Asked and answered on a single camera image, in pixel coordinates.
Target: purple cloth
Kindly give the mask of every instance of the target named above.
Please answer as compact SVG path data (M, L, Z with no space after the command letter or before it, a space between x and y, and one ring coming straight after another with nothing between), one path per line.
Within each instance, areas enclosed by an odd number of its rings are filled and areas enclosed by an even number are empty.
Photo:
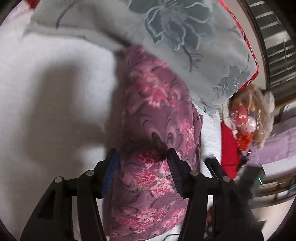
M249 166L257 166L296 155L296 117L274 125L264 147L251 146Z
M188 200L176 192L166 153L199 169L202 116L186 84L140 46L125 51L130 86L120 167L112 192L111 241L147 240L180 224Z

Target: blue floral pattern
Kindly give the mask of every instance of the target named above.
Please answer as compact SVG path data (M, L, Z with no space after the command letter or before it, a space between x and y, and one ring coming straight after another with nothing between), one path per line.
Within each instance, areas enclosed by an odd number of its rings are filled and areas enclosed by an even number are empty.
M130 0L131 11L145 14L144 23L153 42L169 40L174 50L196 50L201 38L213 35L210 8L197 0Z
M218 98L227 95L230 98L235 94L240 86L248 81L249 71L241 71L237 66L229 67L229 76L222 78L217 84L218 87L213 87L218 93Z

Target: wall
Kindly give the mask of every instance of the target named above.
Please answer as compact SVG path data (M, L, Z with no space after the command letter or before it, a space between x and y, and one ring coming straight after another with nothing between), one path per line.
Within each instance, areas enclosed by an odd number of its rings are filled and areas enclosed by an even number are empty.
M296 172L296 156L290 159L283 159L262 165L268 178L282 176L291 172Z
M262 89L266 89L266 77L265 77L265 71L264 71L263 58L262 58L261 50L260 50L256 35L253 31L252 25L250 24L248 17L246 16L246 14L244 13L243 9L239 4L240 0L224 0L224 1L230 7L231 11L235 15L235 17L238 19L241 26L243 27L244 32L246 33L246 36L248 37L248 40L252 47L252 50L254 51L255 56L258 60L259 75L254 80L253 84L257 85Z
M277 230L288 213L293 201L294 198L277 205L256 208L252 210L258 221L265 221L262 228L264 240L268 240L270 236Z
M296 116L296 101L285 106L281 121L285 121L293 116Z

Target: black device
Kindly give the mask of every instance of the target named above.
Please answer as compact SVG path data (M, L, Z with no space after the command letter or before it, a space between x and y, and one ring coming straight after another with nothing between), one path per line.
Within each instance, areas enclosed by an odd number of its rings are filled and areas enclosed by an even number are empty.
M181 197L189 198L178 241L203 240L208 195L214 195L215 210L213 233L209 240L264 240L261 227L247 204L250 195L241 196L234 181L215 158L205 160L213 178L191 170L172 148L168 150L167 161L177 192ZM98 162L94 170L85 172L79 178L55 178L29 218L20 240L75 241L71 197L77 196L82 241L107 241L96 199L102 199L108 191L118 165L118 152L111 149L104 161ZM252 182L243 185L244 190L251 186ZM5 237L3 241L14 240L7 230Z

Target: pink floral fabric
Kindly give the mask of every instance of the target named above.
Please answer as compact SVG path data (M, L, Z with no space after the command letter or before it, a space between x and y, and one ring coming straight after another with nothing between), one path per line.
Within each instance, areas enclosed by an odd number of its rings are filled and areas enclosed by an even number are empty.
M186 84L140 46L125 50L130 86L122 118L120 167L112 192L112 240L147 240L180 224L188 200L176 192L166 153L199 169L202 116Z

